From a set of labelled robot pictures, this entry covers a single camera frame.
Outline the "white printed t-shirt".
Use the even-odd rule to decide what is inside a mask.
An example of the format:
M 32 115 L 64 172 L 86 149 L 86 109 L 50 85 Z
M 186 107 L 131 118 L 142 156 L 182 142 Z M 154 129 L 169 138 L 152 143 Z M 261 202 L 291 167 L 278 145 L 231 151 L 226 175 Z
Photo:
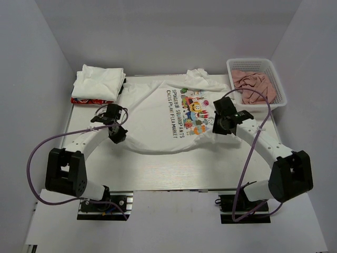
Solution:
M 126 82 L 118 104 L 128 111 L 123 146 L 137 153 L 175 153 L 204 143 L 239 144 L 230 135 L 212 132 L 214 101 L 230 87 L 204 70 L 187 71 L 184 81 Z

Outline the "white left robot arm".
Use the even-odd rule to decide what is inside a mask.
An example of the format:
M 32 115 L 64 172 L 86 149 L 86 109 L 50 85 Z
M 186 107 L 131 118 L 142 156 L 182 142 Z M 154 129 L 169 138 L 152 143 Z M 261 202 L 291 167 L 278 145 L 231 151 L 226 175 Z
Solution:
M 111 205 L 109 188 L 87 179 L 86 159 L 107 139 L 115 144 L 125 140 L 127 130 L 118 120 L 126 111 L 117 104 L 109 104 L 105 112 L 90 120 L 88 128 L 73 142 L 62 149 L 53 148 L 48 155 L 45 188 L 92 200 L 99 210 L 108 209 Z

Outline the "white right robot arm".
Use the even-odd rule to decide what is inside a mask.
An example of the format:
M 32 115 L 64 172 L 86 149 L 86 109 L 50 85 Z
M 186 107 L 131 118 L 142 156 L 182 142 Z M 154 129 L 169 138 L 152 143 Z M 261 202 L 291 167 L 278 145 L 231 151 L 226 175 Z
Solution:
M 214 106 L 213 133 L 232 134 L 242 139 L 271 169 L 268 180 L 243 187 L 244 193 L 237 200 L 242 209 L 252 209 L 258 200 L 275 199 L 284 203 L 313 189 L 311 161 L 305 151 L 295 152 L 279 143 L 262 130 L 251 113 L 237 111 L 227 96 L 215 101 Z

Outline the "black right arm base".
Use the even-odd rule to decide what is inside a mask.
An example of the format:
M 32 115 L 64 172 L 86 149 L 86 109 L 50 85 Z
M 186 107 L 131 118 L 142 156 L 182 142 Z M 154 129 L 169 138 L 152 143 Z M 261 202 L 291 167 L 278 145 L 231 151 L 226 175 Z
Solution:
M 259 223 L 270 223 L 271 219 L 269 217 L 269 206 L 264 203 L 257 211 L 248 215 L 239 222 L 234 222 L 232 219 L 232 208 L 234 204 L 234 194 L 223 194 L 219 195 L 215 200 L 215 204 L 220 208 L 220 218 L 221 224 L 259 224 Z M 245 200 L 242 196 L 239 196 L 236 210 L 235 219 L 249 212 L 251 209 L 263 203 L 262 200 L 249 202 Z

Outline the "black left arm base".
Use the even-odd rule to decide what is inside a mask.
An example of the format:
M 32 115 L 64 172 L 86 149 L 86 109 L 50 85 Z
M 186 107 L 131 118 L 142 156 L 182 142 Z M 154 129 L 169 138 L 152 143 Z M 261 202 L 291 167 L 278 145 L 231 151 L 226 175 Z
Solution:
M 133 192 L 111 192 L 110 203 L 95 204 L 81 200 L 77 220 L 126 221 L 132 210 Z

